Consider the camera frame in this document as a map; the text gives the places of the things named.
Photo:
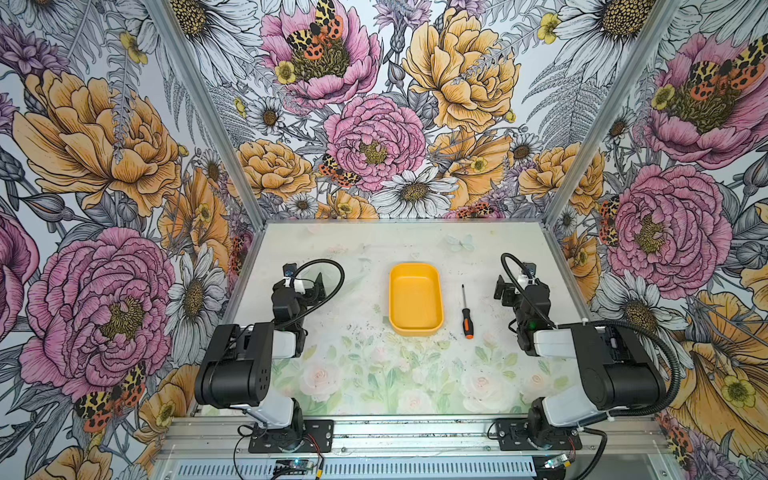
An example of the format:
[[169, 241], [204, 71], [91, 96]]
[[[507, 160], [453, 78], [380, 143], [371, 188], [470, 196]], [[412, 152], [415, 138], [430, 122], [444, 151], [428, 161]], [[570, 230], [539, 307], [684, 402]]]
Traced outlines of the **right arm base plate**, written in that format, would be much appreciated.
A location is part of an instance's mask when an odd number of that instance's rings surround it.
[[501, 451], [574, 451], [582, 449], [575, 429], [532, 425], [523, 418], [501, 418], [493, 422], [487, 435], [498, 442]]

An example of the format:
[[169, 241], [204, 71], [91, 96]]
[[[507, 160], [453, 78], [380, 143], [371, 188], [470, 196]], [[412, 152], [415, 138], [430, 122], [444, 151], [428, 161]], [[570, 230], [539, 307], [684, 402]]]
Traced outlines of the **orange black screwdriver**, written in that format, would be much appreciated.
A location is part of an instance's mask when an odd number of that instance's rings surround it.
[[471, 310], [467, 304], [465, 285], [461, 286], [462, 292], [462, 329], [466, 339], [474, 338], [474, 323], [471, 318]]

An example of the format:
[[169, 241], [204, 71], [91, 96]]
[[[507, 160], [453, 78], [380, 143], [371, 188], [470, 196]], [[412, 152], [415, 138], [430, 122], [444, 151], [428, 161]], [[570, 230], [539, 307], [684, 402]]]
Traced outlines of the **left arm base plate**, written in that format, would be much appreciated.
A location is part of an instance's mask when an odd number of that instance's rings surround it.
[[305, 420], [301, 428], [294, 424], [264, 432], [257, 430], [247, 449], [251, 454], [326, 454], [332, 450], [334, 429], [332, 420]]

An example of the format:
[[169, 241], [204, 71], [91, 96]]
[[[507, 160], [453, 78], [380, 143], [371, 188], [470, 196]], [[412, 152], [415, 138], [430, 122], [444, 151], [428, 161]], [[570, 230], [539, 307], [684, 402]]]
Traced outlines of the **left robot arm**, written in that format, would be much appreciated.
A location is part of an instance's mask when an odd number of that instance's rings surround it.
[[239, 411], [252, 419], [249, 448], [257, 453], [295, 452], [307, 446], [301, 407], [272, 384], [272, 367], [277, 360], [302, 355], [308, 335], [304, 318], [326, 300], [321, 275], [301, 276], [309, 266], [283, 266], [283, 279], [272, 287], [272, 320], [217, 326], [195, 378], [198, 404]]

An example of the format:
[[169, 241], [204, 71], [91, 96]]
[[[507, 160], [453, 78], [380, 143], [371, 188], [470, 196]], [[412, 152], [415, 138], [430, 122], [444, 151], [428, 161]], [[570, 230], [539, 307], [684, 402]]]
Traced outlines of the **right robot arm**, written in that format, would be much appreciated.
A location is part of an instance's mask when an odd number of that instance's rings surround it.
[[658, 334], [622, 320], [557, 324], [549, 317], [550, 288], [529, 264], [502, 254], [494, 297], [511, 308], [509, 330], [530, 357], [571, 359], [578, 381], [532, 401], [519, 426], [496, 425], [500, 439], [522, 436], [532, 449], [568, 444], [588, 426], [666, 409], [682, 383], [682, 367]]

